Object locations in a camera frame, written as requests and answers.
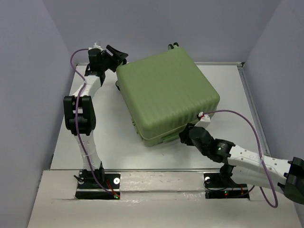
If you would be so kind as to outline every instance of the white table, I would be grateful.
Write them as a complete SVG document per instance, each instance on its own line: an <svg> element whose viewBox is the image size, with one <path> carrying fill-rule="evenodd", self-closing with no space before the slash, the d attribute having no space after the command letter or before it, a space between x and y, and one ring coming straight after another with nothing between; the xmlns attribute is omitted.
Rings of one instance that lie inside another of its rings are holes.
<svg viewBox="0 0 304 228"><path fill-rule="evenodd" d="M301 228L283 195L276 209L258 188L251 200L205 199L198 172L122 172L120 200L75 199L77 173L44 171L28 228Z"/></svg>
<svg viewBox="0 0 304 228"><path fill-rule="evenodd" d="M199 68L221 97L218 110L230 109L240 112L253 123L237 66L202 65ZM85 66L78 66L77 69L84 73ZM222 165L203 157L196 148L181 144L179 140L145 147L134 130L128 108L120 91L116 89L115 82L116 74L107 71L102 88L93 98L97 118L95 143L106 170L211 169ZM70 94L73 94L81 83L81 78L76 75ZM257 152L253 132L239 116L230 113L215 114L207 130L215 138L229 140ZM79 147L71 132L66 129L64 121L51 169L82 169Z"/></svg>

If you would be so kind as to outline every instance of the wall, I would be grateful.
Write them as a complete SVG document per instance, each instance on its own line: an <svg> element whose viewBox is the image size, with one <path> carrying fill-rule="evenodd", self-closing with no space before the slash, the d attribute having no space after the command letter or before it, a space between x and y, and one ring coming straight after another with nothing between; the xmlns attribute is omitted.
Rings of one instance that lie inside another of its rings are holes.
<svg viewBox="0 0 304 228"><path fill-rule="evenodd" d="M0 5L0 227L25 228L72 77L68 50L43 2Z"/></svg>
<svg viewBox="0 0 304 228"><path fill-rule="evenodd" d="M283 0L245 64L270 152L304 159L304 1ZM296 205L304 225L304 206Z"/></svg>
<svg viewBox="0 0 304 228"><path fill-rule="evenodd" d="M147 57L179 42L195 61L245 61L279 0L43 0L70 53L96 40ZM85 53L77 59L87 62Z"/></svg>

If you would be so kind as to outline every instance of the purple hose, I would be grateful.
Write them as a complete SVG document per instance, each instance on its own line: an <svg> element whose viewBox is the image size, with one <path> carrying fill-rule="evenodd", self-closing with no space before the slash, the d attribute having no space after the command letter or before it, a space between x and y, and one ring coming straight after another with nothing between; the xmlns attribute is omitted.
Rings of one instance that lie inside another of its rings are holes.
<svg viewBox="0 0 304 228"><path fill-rule="evenodd" d="M72 69L73 69L73 70L74 70L74 71L83 79L83 81L84 81L84 85L81 87L81 89L80 89L80 91L79 91L79 93L78 93L77 99L76 99L76 107L75 107L75 119L76 119L76 120L78 119L79 98L80 98L80 95L81 95L82 91L84 90L84 88L85 88L85 86L86 86L86 80L85 80L85 77L82 76L81 73L79 73L79 71L76 69L76 67L74 67L74 65L73 65L73 57L74 57L74 55L75 55L77 52L80 52L80 51L87 51L87 50L88 50L87 48L83 48L83 49L79 49L79 50L75 51L75 52L72 54L71 59L70 59L70 64L71 64ZM96 183L98 184L98 186L99 186L100 188L102 188L105 192L107 192L107 193L113 195L112 192L110 192L109 190L105 189L105 187L102 186L101 183L99 183L98 179L97 179L96 176L95 176L95 173L94 173L94 171L93 171L93 166L92 166L92 164L91 164L91 160L90 160L90 158L89 158L89 156L88 156L88 153L87 153L87 151L86 151L86 148L85 148L85 146L84 146L84 144L83 144L83 142L82 142L82 139L81 139L81 136L80 136L80 133L79 133L78 121L76 121L76 132L77 132L77 136L78 136L78 139L79 139L79 141L80 141L81 147L82 147L82 149L84 150L84 152L85 152L85 154L86 154L87 162L89 163L89 166L90 166L90 169L91 169L91 173L92 173L92 176L93 176L94 180L96 181Z"/></svg>
<svg viewBox="0 0 304 228"><path fill-rule="evenodd" d="M231 110L217 110L217 111L213 111L213 112L206 112L206 113L204 113L204 114L221 113L221 112L234 113L234 114L236 114L236 115L242 117L242 118L250 125L250 127L251 127L251 129L253 130L253 133L255 134L255 137L256 137L258 154L259 154L259 156L260 156L260 159L262 159L263 154L262 154L262 150L261 150L261 144L260 144L260 141L259 141L259 139L258 139L257 131L255 130L255 128L254 128L254 126L252 125L252 123L251 123L245 116L243 116L242 114L237 113L237 112L235 112L235 111L231 111ZM275 204L272 205L272 204L269 202L267 196L266 196L265 193L264 193L264 190L260 187L261 192L262 192L262 194L263 194L263 196L264 196L266 202L267 202L271 207L277 208L277 206L278 206L278 200L277 200L277 196L276 196L276 190L275 190L274 184L273 184L273 182L272 182L272 179L271 179L270 174L269 174L269 172L268 172L268 170L267 170L267 167L266 167L266 165L265 165L264 160L262 160L262 166L263 166L263 168L264 168L264 170L265 170L265 174L266 174L266 176L267 176L267 178L268 178L268 181L269 181L269 184L270 184L271 191L272 191L272 193L273 193L273 195L274 195ZM251 191L253 190L253 188L254 188L254 186L253 186L246 194L248 194L249 192L251 192Z"/></svg>

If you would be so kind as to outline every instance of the purple cable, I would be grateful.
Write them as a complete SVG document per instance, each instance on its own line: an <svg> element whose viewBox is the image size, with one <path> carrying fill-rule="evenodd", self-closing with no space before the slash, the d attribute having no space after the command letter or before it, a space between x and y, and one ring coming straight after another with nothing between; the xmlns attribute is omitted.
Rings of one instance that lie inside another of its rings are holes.
<svg viewBox="0 0 304 228"><path fill-rule="evenodd" d="M253 130L253 133L255 134L255 137L256 137L257 148L258 148L258 154L259 154L259 156L260 156L260 159L262 159L262 158L263 158L263 154L262 154L261 144L260 144L260 141L259 141L259 139L258 139L257 132L256 132L254 126L252 125L252 123L251 123L245 116L243 116L242 114L237 113L237 112L235 112L235 111L231 111L231 110L216 110L216 111L213 111L213 112L206 112L206 113L204 113L204 114L221 113L221 112L234 113L234 114L236 114L236 115L242 117L242 118L250 125L250 127L251 127L251 129ZM268 181L269 181L269 184L270 184L271 191L272 191L272 193L273 193L273 195L274 195L275 204L272 205L272 204L269 202L269 200L267 199L267 196L266 196L265 193L264 193L264 190L260 187L261 192L262 192L262 194L263 194L263 196L264 196L266 202L267 202L271 207L277 208L277 206L278 206L278 200L277 200L277 196L276 196L276 190L275 190L274 184L273 184L273 182L272 182L272 180L271 180L270 174L269 174L269 172L268 172L268 170L267 170L267 167L266 167L266 165L265 165L264 160L262 160L262 166L263 166L263 168L264 168L264 170L265 170L265 174L266 174L266 176L267 176L267 178L268 178ZM251 192L251 191L253 190L253 188L254 188L254 186L253 186L246 194L248 194L249 192Z"/></svg>
<svg viewBox="0 0 304 228"><path fill-rule="evenodd" d="M76 99L76 107L75 107L75 119L76 119L76 120L78 119L79 98L80 98L80 95L81 95L83 89L84 89L85 86L86 86L85 77L82 76L81 73L79 73L79 71L78 71L78 70L76 69L76 67L74 67L74 65L73 65L73 57L74 57L74 55L75 55L77 52L80 52L80 51L88 51L88 49L87 49L87 48L83 48L83 49L79 49L79 50L75 51L75 52L72 54L71 59L70 59L70 64L71 64L72 69L73 69L73 70L74 70L74 71L83 79L83 81L84 81L84 85L81 87L81 89L80 89L80 91L79 91L79 93L78 93L77 99ZM88 156L88 153L87 153L87 151L86 151L86 148L85 148L85 146L84 146L84 144L83 144L83 142L82 142L82 139L81 139L81 136L80 136L80 133L79 133L78 121L76 121L76 132L77 132L77 136L78 136L78 139L79 139L79 141L80 141L81 147L82 147L82 149L84 150L84 152L85 152L85 154L86 154L87 162L89 163L89 166L90 166L90 169L91 169L91 173L92 173L92 176L93 176L95 182L96 182L96 183L98 184L98 186L99 186L100 188L102 188L105 192L107 192L107 193L113 195L112 192L110 192L110 191L108 191L107 189L105 189L105 187L102 186L101 183L99 183L98 179L97 179L96 176L95 176L95 173L94 173L94 171L93 171L93 166L92 166L92 164L91 164L91 160L90 160L90 158L89 158L89 156Z"/></svg>

